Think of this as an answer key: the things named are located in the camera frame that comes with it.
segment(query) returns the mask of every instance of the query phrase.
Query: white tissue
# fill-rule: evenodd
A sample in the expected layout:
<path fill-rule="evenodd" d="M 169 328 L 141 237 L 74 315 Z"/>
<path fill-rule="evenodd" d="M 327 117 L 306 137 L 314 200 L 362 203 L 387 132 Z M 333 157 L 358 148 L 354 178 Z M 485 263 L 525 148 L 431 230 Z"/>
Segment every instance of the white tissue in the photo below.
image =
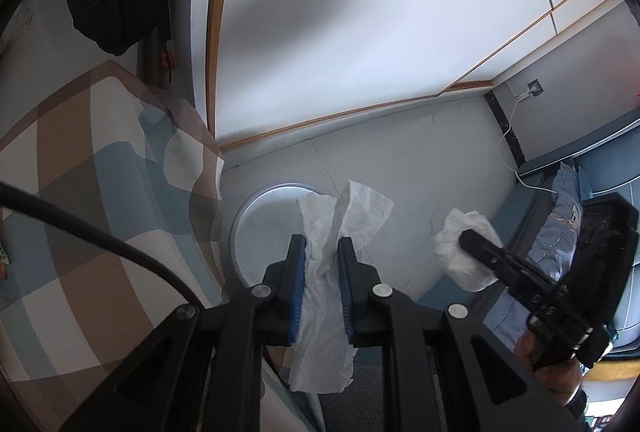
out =
<path fill-rule="evenodd" d="M 502 242 L 485 216 L 478 212 L 463 214 L 457 208 L 450 211 L 444 229 L 435 236 L 436 256 L 447 274 L 465 291 L 480 291 L 496 279 L 491 269 L 460 248 L 458 238 L 464 230 L 475 230 L 496 246 L 502 247 Z"/>
<path fill-rule="evenodd" d="M 295 358 L 289 373 L 293 391 L 342 392 L 353 380 L 353 357 L 344 332 L 338 240 L 351 237 L 357 252 L 369 242 L 394 203 L 375 190 L 348 181 L 338 199 L 309 194 L 298 200 L 306 237 L 305 292 Z"/>

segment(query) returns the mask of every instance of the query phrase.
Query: power outlet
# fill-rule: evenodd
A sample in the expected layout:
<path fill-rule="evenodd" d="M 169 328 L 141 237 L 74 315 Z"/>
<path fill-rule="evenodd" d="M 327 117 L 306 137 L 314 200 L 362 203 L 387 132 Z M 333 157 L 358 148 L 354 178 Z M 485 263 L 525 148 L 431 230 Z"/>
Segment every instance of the power outlet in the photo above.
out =
<path fill-rule="evenodd" d="M 544 89 L 540 85 L 540 82 L 537 80 L 533 80 L 533 82 L 528 84 L 527 87 L 529 88 L 529 91 L 533 96 L 539 96 L 544 92 Z"/>

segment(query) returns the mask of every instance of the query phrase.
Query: plaid blanket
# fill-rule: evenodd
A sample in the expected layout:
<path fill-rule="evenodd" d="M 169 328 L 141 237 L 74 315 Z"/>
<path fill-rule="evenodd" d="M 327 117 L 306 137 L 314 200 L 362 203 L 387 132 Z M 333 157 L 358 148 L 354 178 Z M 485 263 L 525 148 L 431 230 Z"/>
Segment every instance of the plaid blanket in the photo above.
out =
<path fill-rule="evenodd" d="M 158 259 L 206 307 L 224 298 L 215 224 L 222 165 L 191 105 L 114 62 L 67 84 L 0 139 L 2 181 Z M 40 429 L 55 432 L 184 299 L 145 269 L 39 221 L 3 209 L 0 224 L 10 260 L 0 281 L 2 373 Z M 262 413 L 311 430 L 277 392 L 279 405 Z"/>

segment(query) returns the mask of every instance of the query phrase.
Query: gray wall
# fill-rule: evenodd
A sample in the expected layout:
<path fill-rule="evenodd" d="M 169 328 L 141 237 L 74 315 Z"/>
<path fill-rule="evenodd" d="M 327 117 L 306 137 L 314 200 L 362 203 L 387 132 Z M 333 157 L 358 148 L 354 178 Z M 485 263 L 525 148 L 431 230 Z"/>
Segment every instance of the gray wall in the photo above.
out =
<path fill-rule="evenodd" d="M 640 28 L 624 3 L 494 89 L 507 118 L 538 79 L 544 92 L 521 101 L 513 130 L 527 160 L 615 120 L 640 105 Z"/>

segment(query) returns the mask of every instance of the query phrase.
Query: paper towel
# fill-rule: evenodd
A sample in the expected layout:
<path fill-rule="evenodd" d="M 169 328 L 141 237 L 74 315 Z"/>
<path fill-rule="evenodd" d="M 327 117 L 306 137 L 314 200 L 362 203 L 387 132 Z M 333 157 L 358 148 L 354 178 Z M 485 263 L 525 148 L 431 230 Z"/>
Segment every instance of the paper towel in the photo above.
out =
<path fill-rule="evenodd" d="M 309 194 L 298 200 L 306 237 L 305 292 L 289 385 L 293 391 L 342 392 L 353 380 L 353 357 L 344 332 L 338 240 L 351 237 L 356 252 L 373 237 L 394 203 L 375 190 L 348 181 L 338 199 Z"/>
<path fill-rule="evenodd" d="M 465 291 L 480 291 L 496 280 L 494 272 L 464 252 L 458 244 L 464 230 L 475 230 L 496 246 L 500 237 L 487 218 L 478 212 L 462 213 L 454 208 L 444 221 L 444 229 L 435 236 L 436 256 L 446 273 Z"/>

